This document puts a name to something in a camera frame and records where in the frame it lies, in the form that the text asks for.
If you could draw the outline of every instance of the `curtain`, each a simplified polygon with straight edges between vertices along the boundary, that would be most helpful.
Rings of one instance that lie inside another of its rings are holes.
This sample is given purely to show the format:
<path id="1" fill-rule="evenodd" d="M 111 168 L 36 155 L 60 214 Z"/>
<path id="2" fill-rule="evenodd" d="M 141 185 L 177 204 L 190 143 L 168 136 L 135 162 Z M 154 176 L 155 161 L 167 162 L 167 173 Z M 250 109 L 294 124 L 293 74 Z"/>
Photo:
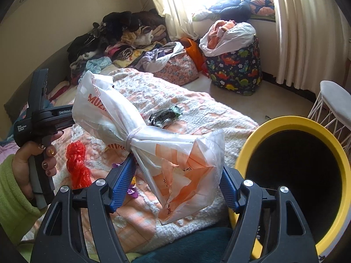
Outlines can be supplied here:
<path id="1" fill-rule="evenodd" d="M 348 23 L 334 0 L 274 0 L 279 40 L 276 82 L 319 93 L 319 83 L 341 84 Z"/>
<path id="2" fill-rule="evenodd" d="M 191 11 L 188 10 L 190 0 L 152 0 L 157 12 L 165 17 L 170 39 L 188 37 L 197 39 L 194 32 Z"/>

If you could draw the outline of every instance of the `pink patterned blanket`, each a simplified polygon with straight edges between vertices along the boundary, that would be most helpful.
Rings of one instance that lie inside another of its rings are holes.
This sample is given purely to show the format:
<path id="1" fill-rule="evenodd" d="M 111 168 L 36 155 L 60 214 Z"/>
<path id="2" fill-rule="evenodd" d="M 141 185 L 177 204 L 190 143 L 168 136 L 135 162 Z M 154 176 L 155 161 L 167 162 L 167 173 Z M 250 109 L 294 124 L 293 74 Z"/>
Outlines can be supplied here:
<path id="1" fill-rule="evenodd" d="M 123 68 L 113 70 L 109 75 L 114 77 L 115 88 L 136 106 L 147 123 L 152 113 L 176 104 L 182 109 L 183 114 L 167 129 L 188 134 L 204 134 L 212 130 L 223 129 L 225 132 L 225 161 L 229 166 L 234 166 L 247 137 L 258 126 L 249 117 L 217 103 L 207 93 L 189 91 L 155 78 L 151 73 Z M 70 89 L 61 96 L 66 100 L 59 98 L 56 104 L 73 103 L 74 96 L 75 94 Z M 121 163 L 127 156 L 126 151 L 108 148 L 101 140 L 92 137 L 80 126 L 74 125 L 66 129 L 63 137 L 55 143 L 58 170 L 54 177 L 56 191 L 62 185 L 71 184 L 66 168 L 66 149 L 68 144 L 77 140 L 83 142 L 87 148 L 85 164 L 92 172 L 92 181 L 105 177 L 112 163 Z M 137 172 L 136 189 L 139 197 L 133 199 L 127 195 L 123 206 L 111 215 L 125 252 L 150 252 L 227 217 L 226 204 L 221 192 L 218 191 L 211 206 L 192 216 L 161 226 L 157 219 L 161 205 L 151 193 L 148 185 L 138 175 Z M 24 237 L 25 240 L 34 237 L 41 220 L 36 222 L 32 230 Z M 88 251 L 90 254 L 96 254 L 88 213 L 85 209 L 82 210 L 82 220 Z"/>

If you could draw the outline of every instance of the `dark green cloth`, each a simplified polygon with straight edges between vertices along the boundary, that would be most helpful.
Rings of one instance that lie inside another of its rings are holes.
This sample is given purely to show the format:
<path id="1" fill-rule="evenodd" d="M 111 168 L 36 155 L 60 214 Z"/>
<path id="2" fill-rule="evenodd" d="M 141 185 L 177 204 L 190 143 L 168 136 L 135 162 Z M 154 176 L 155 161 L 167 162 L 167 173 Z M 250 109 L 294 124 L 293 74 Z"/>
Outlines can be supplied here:
<path id="1" fill-rule="evenodd" d="M 232 233 L 228 227 L 196 231 L 133 260 L 133 263 L 219 263 Z"/>

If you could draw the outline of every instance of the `white plastic bag with clothes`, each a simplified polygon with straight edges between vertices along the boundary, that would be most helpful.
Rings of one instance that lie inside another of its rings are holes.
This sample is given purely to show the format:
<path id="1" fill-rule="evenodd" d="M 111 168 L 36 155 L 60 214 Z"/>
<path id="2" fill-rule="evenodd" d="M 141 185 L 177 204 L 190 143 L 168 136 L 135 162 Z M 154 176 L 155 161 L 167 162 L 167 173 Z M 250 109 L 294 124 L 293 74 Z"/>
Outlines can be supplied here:
<path id="1" fill-rule="evenodd" d="M 146 125 L 113 88 L 113 77 L 87 71 L 78 86 L 74 121 L 109 147 L 132 151 L 167 224 L 211 205 L 224 164 L 224 132 L 181 135 Z"/>
<path id="2" fill-rule="evenodd" d="M 218 56 L 227 52 L 234 52 L 240 48 L 245 48 L 253 43 L 254 35 L 256 34 L 255 28 L 249 23 L 238 23 L 233 28 L 227 30 L 223 37 L 218 42 L 215 49 L 209 49 L 208 34 L 211 32 L 212 27 L 200 39 L 199 47 L 205 56 Z"/>
<path id="3" fill-rule="evenodd" d="M 164 56 L 161 56 L 161 57 L 158 57 L 158 53 L 165 47 L 161 47 L 159 49 L 156 50 L 155 52 L 155 55 L 154 56 L 154 59 L 151 61 L 151 62 L 145 62 L 143 64 L 143 68 L 145 70 L 145 72 L 150 72 L 150 73 L 155 73 L 155 72 L 158 72 L 160 71 L 162 68 L 164 68 L 167 64 L 167 62 L 171 59 L 171 57 L 173 56 L 176 56 L 177 54 L 180 54 L 182 53 L 182 50 L 184 49 L 184 46 L 176 41 L 176 42 L 170 42 L 167 44 L 168 46 L 170 45 L 174 45 L 174 48 L 173 48 L 173 51 L 164 55 Z"/>

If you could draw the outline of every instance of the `floor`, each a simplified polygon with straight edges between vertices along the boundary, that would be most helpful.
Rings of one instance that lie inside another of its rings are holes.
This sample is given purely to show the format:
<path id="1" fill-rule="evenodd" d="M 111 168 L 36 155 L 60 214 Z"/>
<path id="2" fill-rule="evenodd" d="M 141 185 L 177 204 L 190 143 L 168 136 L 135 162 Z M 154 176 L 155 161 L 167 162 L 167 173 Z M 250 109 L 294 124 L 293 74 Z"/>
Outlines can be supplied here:
<path id="1" fill-rule="evenodd" d="M 258 124 L 269 118 L 280 116 L 307 117 L 313 103 L 284 88 L 262 81 L 261 86 L 252 96 L 243 96 L 221 89 L 211 84 L 211 80 L 200 73 L 195 81 L 183 87 L 197 92 L 209 93 L 217 102 L 251 117 Z"/>

